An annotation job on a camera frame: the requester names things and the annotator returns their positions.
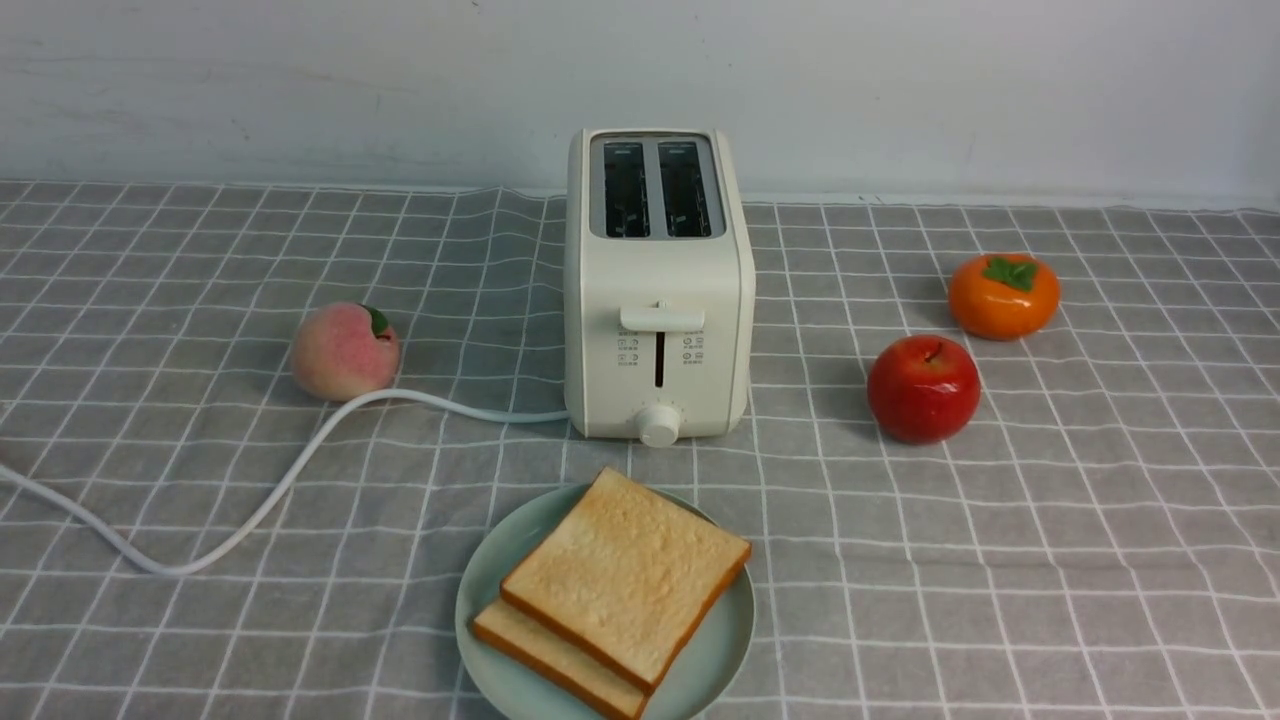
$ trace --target toaster lever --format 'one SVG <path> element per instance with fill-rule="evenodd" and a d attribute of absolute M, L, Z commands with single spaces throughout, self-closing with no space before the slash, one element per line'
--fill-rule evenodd
<path fill-rule="evenodd" d="M 694 333 L 703 329 L 707 314 L 658 304 L 657 307 L 623 307 L 618 313 L 618 322 L 623 328 L 637 333 Z"/>

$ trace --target apple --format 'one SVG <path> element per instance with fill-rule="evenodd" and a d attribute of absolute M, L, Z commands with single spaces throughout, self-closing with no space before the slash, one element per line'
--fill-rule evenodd
<path fill-rule="evenodd" d="M 306 392 L 346 402 L 392 384 L 399 345 L 396 329 L 375 307 L 333 302 L 302 320 L 289 348 L 289 369 Z"/>
<path fill-rule="evenodd" d="M 892 342 L 867 374 L 867 401 L 881 429 L 927 445 L 959 433 L 982 397 L 978 366 L 954 340 L 915 334 Z"/>

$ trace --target red apple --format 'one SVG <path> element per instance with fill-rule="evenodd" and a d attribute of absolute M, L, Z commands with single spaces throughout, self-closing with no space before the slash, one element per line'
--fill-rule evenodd
<path fill-rule="evenodd" d="M 959 433 L 982 397 L 973 357 L 934 334 L 908 336 L 884 348 L 867 375 L 867 401 L 890 437 L 925 445 Z"/>

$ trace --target orange persimmon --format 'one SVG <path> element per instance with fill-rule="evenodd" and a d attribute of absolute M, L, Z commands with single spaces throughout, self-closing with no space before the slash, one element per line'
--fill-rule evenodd
<path fill-rule="evenodd" d="M 1029 255 L 993 252 L 956 269 L 947 304 L 965 332 L 1010 341 L 1047 325 L 1061 293 L 1048 265 Z"/>

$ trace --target bread crust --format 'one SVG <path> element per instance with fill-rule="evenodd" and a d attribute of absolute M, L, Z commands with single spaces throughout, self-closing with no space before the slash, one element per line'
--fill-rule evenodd
<path fill-rule="evenodd" d="M 480 639 L 480 642 L 492 646 L 498 652 L 507 655 L 515 661 L 527 666 L 530 670 L 550 680 L 558 688 L 568 692 L 570 694 L 576 697 L 580 702 L 582 702 L 591 710 L 599 712 L 608 720 L 639 720 L 639 717 L 644 715 L 645 707 L 648 707 L 649 705 L 649 698 L 652 696 L 645 694 L 644 700 L 640 701 L 640 705 L 636 707 L 635 715 L 627 715 L 626 712 L 622 712 L 621 710 L 614 707 L 611 702 L 596 696 L 590 689 L 573 680 L 573 678 L 570 678 L 568 675 L 559 673 L 550 665 L 539 660 L 536 656 L 530 655 L 524 650 L 521 650 L 518 646 L 507 642 L 506 638 L 503 638 L 498 633 L 489 630 L 489 628 L 486 628 L 484 623 L 480 623 L 477 619 L 474 619 L 471 621 L 471 632 L 476 635 L 477 639 Z"/>
<path fill-rule="evenodd" d="M 613 469 L 609 468 L 609 466 L 605 466 L 604 469 L 600 470 L 599 474 L 596 474 L 596 479 L 599 479 L 599 477 L 603 475 L 608 470 L 613 470 Z M 636 483 L 636 484 L 644 492 L 649 492 L 649 493 L 654 492 L 653 489 L 650 489 L 650 488 L 648 488 L 648 487 L 645 487 L 645 486 L 643 486 L 640 483 Z M 667 500 L 666 497 L 662 497 L 662 500 L 664 502 L 669 502 L 669 500 Z M 727 591 L 728 587 L 731 584 L 733 584 L 733 582 L 741 574 L 742 569 L 746 566 L 746 562 L 750 560 L 751 551 L 753 551 L 751 542 L 749 539 L 746 539 L 746 538 L 739 538 L 739 539 L 742 539 L 742 543 L 744 543 L 742 553 L 740 555 L 740 557 L 732 565 L 730 565 L 730 568 L 721 577 L 721 579 L 716 583 L 716 585 L 713 585 L 712 592 L 708 593 L 708 596 L 705 598 L 703 598 L 703 603 L 699 606 L 699 610 L 698 610 L 696 615 L 694 616 L 692 621 L 690 623 L 690 625 L 687 628 L 685 628 L 685 632 L 677 639 L 675 647 L 672 648 L 672 652 L 667 656 L 667 660 L 666 660 L 666 664 L 662 667 L 662 671 L 658 674 L 658 676 L 654 679 L 654 682 L 650 683 L 650 682 L 645 680 L 644 678 L 641 678 L 640 675 L 632 673 L 630 669 L 627 669 L 626 666 L 623 666 L 617 660 L 614 660 L 604 650 L 596 647 L 594 643 L 591 643 L 590 641 L 588 641 L 582 635 L 575 633 L 570 628 L 566 628 L 563 624 L 558 623 L 554 618 L 552 618 L 552 616 L 547 615 L 545 612 L 540 611 L 534 605 L 531 605 L 529 602 L 525 602 L 521 597 L 516 596 L 515 593 L 512 593 L 512 592 L 509 592 L 507 589 L 507 578 L 511 577 L 512 574 L 515 574 L 515 571 L 517 569 L 520 569 L 526 561 L 529 561 L 529 559 L 531 559 L 541 548 L 543 543 L 545 543 L 552 537 L 552 534 L 553 533 L 548 533 L 547 537 L 544 537 L 541 541 L 539 541 L 538 544 L 534 547 L 534 550 L 531 550 L 527 555 L 525 555 L 525 557 L 522 557 L 520 560 L 520 562 L 517 562 L 516 566 L 512 568 L 511 573 L 508 573 L 507 577 L 504 577 L 502 579 L 502 582 L 498 584 L 498 594 L 499 594 L 499 597 L 502 597 L 503 601 L 506 601 L 508 605 L 511 605 L 512 607 L 515 607 L 520 612 L 525 614 L 525 616 L 527 616 L 527 618 L 538 621 L 544 628 L 547 628 L 552 633 L 557 634 L 564 642 L 568 642 L 573 647 L 581 650 L 582 652 L 585 652 L 586 655 L 589 655 L 591 659 L 594 659 L 596 662 L 604 665 L 605 667 L 608 667 L 609 670 L 612 670 L 613 673 L 616 673 L 620 678 L 625 679 L 626 682 L 628 682 L 632 685 L 635 685 L 636 688 L 639 688 L 645 696 L 652 696 L 654 692 L 657 692 L 658 685 L 662 684 L 662 682 L 667 678 L 667 673 L 671 671 L 671 666 L 675 664 L 676 657 L 689 644 L 689 641 L 692 639 L 694 634 L 698 632 L 698 628 L 701 626 L 703 620 L 705 620 L 707 614 L 710 612 L 710 609 L 724 594 L 724 591 Z"/>

